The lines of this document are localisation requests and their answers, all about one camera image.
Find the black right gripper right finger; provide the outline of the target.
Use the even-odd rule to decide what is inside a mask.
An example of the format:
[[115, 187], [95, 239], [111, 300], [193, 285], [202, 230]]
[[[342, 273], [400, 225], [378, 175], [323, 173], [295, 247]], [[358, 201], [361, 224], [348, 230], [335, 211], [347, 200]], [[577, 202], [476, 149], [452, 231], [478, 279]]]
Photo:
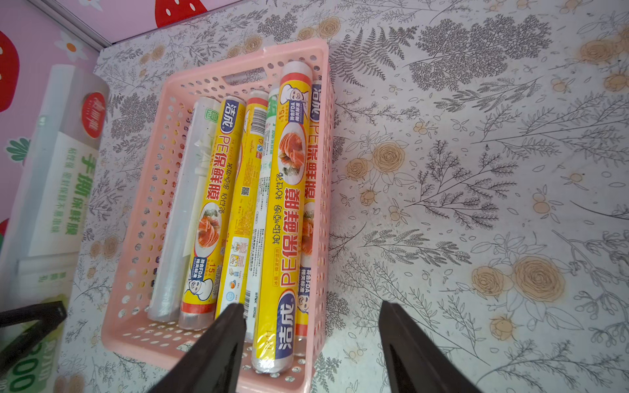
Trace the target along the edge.
[[391, 391], [479, 393], [400, 305], [382, 303], [378, 329]]

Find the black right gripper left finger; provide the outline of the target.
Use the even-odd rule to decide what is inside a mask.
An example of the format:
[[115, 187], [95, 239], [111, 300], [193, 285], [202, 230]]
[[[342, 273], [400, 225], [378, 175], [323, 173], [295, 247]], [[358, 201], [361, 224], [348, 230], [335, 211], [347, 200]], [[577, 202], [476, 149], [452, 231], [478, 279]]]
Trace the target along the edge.
[[232, 304], [150, 393], [235, 392], [242, 363], [244, 307]]

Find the yellow plastic wrap roll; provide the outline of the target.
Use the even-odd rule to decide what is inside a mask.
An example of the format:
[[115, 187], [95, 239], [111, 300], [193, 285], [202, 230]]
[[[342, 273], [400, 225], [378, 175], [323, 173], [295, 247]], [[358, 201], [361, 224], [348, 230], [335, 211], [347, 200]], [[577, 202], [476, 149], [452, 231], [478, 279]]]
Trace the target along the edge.
[[311, 270], [313, 265], [312, 253], [314, 250], [315, 235], [315, 192], [316, 172], [319, 145], [319, 120], [322, 99], [322, 83], [316, 81], [312, 85], [310, 131], [307, 134], [306, 143], [306, 200], [303, 211], [303, 228], [301, 240], [301, 265], [298, 291], [298, 310], [296, 313], [296, 342], [299, 345], [306, 344], [309, 309], [311, 297]]
[[185, 330], [208, 328], [214, 320], [245, 111], [245, 101], [233, 96], [220, 105], [180, 307], [179, 326]]
[[222, 314], [231, 304], [245, 302], [268, 105], [266, 91], [251, 91], [247, 99], [216, 314]]
[[281, 373], [293, 362], [312, 80], [312, 70], [306, 63], [289, 62], [283, 67], [278, 90], [253, 338], [252, 365], [261, 373]]

